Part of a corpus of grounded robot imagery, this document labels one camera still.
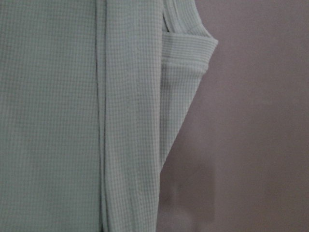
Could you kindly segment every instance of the light green fabric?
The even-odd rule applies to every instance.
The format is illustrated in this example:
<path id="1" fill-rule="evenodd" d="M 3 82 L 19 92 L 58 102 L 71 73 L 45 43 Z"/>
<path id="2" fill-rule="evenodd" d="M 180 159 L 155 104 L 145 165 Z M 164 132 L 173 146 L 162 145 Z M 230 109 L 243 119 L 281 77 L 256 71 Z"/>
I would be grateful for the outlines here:
<path id="1" fill-rule="evenodd" d="M 2 0 L 0 231 L 155 232 L 217 44 L 194 0 Z"/>

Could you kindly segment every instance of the sleeve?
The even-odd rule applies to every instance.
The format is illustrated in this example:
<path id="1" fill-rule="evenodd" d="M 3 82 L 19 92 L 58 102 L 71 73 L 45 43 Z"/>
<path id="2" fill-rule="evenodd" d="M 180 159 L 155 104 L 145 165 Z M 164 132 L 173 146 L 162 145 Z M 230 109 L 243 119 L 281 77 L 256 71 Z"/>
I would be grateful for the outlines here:
<path id="1" fill-rule="evenodd" d="M 218 44 L 195 0 L 163 0 L 160 89 L 161 169 Z"/>

